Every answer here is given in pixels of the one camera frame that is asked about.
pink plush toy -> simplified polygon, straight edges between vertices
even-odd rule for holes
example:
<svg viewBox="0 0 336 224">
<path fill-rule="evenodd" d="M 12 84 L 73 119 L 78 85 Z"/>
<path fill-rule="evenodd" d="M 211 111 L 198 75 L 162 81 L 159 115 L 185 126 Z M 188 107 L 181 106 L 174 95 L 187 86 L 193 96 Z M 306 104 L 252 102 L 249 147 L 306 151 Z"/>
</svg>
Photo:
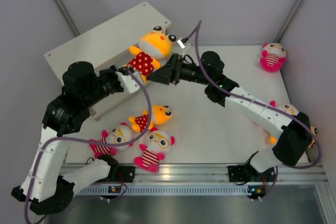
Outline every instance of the pink plush toy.
<svg viewBox="0 0 336 224">
<path fill-rule="evenodd" d="M 286 51 L 279 43 L 264 44 L 261 55 L 260 64 L 268 72 L 280 70 L 286 62 Z"/>
<path fill-rule="evenodd" d="M 165 159 L 165 154 L 170 151 L 173 144 L 175 144 L 173 136 L 154 127 L 148 137 L 148 145 L 140 144 L 143 153 L 141 157 L 134 159 L 134 163 L 151 173 L 157 173 L 160 160 Z"/>
<path fill-rule="evenodd" d="M 114 127 L 114 129 L 110 132 L 107 131 L 101 132 L 102 138 L 97 141 L 94 139 L 90 139 L 92 142 L 100 142 L 100 143 L 109 143 L 109 144 L 120 144 L 126 143 L 132 140 L 132 130 L 127 126 L 126 123 L 121 123 L 120 125 Z M 128 146 L 132 146 L 133 144 L 119 146 L 119 147 L 107 147 L 107 146 L 99 146 L 95 144 L 90 144 L 91 149 L 94 152 L 95 158 L 98 158 L 102 154 L 108 154 L 114 156 L 118 151 L 124 151 Z"/>
</svg>

plush toy eye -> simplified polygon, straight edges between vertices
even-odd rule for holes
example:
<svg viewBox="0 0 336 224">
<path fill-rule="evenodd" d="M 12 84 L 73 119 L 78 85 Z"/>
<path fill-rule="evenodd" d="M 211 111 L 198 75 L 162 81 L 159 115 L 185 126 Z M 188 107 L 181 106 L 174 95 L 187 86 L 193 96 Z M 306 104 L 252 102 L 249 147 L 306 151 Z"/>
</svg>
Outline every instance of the plush toy eye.
<svg viewBox="0 0 336 224">
<path fill-rule="evenodd" d="M 160 145 L 160 147 L 161 148 L 164 148 L 164 149 L 166 149 L 166 148 L 168 148 L 169 147 L 169 142 L 166 140 L 166 139 L 160 139 L 160 141 L 159 141 L 159 145 Z"/>
<path fill-rule="evenodd" d="M 171 42 L 175 42 L 175 41 L 176 41 L 176 36 L 173 35 L 173 34 L 169 34 L 169 35 L 168 35 L 168 39 L 169 39 Z"/>
<path fill-rule="evenodd" d="M 161 26 L 155 26 L 153 28 L 154 31 L 162 31 L 162 27 Z"/>
<path fill-rule="evenodd" d="M 117 137 L 114 138 L 114 142 L 116 144 L 120 144 L 120 143 L 124 143 L 126 141 L 125 141 L 125 139 L 124 139 L 124 137 L 122 135 L 119 135 L 119 136 L 117 136 Z"/>
</svg>

stuffed toy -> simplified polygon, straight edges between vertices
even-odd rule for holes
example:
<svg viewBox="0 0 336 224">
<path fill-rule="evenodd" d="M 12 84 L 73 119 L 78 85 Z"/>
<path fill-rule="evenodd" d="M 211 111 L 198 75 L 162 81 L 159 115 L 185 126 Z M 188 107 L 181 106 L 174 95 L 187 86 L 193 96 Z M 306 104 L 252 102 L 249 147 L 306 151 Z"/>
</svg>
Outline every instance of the stuffed toy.
<svg viewBox="0 0 336 224">
<path fill-rule="evenodd" d="M 173 114 L 170 111 L 170 107 L 167 105 L 154 105 L 152 106 L 152 118 L 149 126 L 149 130 L 153 128 L 154 125 L 162 125 L 168 120 L 173 118 Z M 132 129 L 136 132 L 142 132 L 147 125 L 149 120 L 148 111 L 142 111 L 141 116 L 130 116 L 130 122 L 132 123 Z"/>
<path fill-rule="evenodd" d="M 114 127 L 114 129 L 108 133 L 103 130 L 101 132 L 102 138 L 100 140 L 90 139 L 92 142 L 100 142 L 100 143 L 108 143 L 108 144 L 120 144 L 126 143 L 132 140 L 132 130 L 127 126 L 126 123 L 121 123 L 118 126 Z M 107 147 L 107 146 L 99 146 L 96 144 L 90 144 L 91 149 L 94 152 L 95 158 L 98 158 L 102 154 L 112 155 L 114 156 L 117 151 L 124 151 L 128 146 L 132 146 L 133 144 L 118 146 L 118 147 Z"/>
<path fill-rule="evenodd" d="M 279 43 L 264 44 L 261 55 L 261 67 L 268 72 L 280 70 L 286 62 L 286 51 Z"/>
<path fill-rule="evenodd" d="M 165 159 L 165 154 L 175 144 L 175 138 L 170 136 L 165 131 L 160 131 L 154 127 L 147 139 L 148 145 L 140 144 L 140 149 L 143 151 L 140 157 L 134 159 L 134 163 L 151 173 L 157 173 L 159 170 L 160 160 Z"/>
<path fill-rule="evenodd" d="M 171 56 L 175 41 L 175 35 L 164 34 L 161 26 L 154 27 L 152 32 L 139 40 L 139 47 L 129 48 L 134 58 L 128 62 L 127 67 L 138 71 L 146 83 L 146 76 L 161 68 L 159 61 Z"/>
</svg>

white table surface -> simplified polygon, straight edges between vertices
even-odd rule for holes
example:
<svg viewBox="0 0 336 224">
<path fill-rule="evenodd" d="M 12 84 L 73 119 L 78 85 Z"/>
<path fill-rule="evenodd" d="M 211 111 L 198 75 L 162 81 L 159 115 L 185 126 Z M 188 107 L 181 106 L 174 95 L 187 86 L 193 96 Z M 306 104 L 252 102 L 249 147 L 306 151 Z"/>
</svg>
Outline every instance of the white table surface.
<svg viewBox="0 0 336 224">
<path fill-rule="evenodd" d="M 224 62 L 224 74 L 255 97 L 267 103 L 271 100 L 289 102 L 280 72 L 269 73 L 260 67 L 261 46 L 200 47 L 200 53 L 209 50 L 217 52 Z M 194 48 L 189 53 L 195 59 Z M 186 81 L 177 86 L 157 83 L 147 86 L 152 104 L 167 104 L 173 109 L 174 118 L 159 128 L 174 135 L 176 144 L 161 163 L 243 163 L 252 153 L 269 144 L 268 132 L 243 115 L 210 101 L 204 94 L 205 88 Z M 144 109 L 147 109 L 146 100 L 138 91 L 100 121 L 86 120 L 80 133 L 72 136 L 100 139 L 102 130 L 109 131 L 121 122 L 129 123 L 129 116 L 141 115 Z M 141 154 L 140 142 L 114 157 L 119 163 L 133 163 Z M 89 157 L 93 157 L 89 145 L 72 143 L 66 163 L 85 163 Z M 300 162 L 307 162 L 306 154 Z"/>
</svg>

plush toy ear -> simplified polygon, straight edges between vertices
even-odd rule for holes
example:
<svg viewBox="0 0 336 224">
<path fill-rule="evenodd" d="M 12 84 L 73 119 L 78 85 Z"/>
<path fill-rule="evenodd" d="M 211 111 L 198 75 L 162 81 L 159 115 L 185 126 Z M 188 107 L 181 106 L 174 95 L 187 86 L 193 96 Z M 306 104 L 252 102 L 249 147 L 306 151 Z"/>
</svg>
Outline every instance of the plush toy ear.
<svg viewBox="0 0 336 224">
<path fill-rule="evenodd" d="M 152 129 L 150 130 L 150 132 L 157 131 L 157 130 L 159 130 L 157 127 L 152 127 Z"/>
<path fill-rule="evenodd" d="M 275 107 L 275 106 L 277 105 L 277 103 L 273 100 L 273 101 L 271 101 L 271 102 L 269 103 L 269 105 Z"/>
<path fill-rule="evenodd" d="M 175 144 L 175 138 L 173 136 L 171 136 L 170 139 L 172 141 L 172 145 Z"/>
</svg>

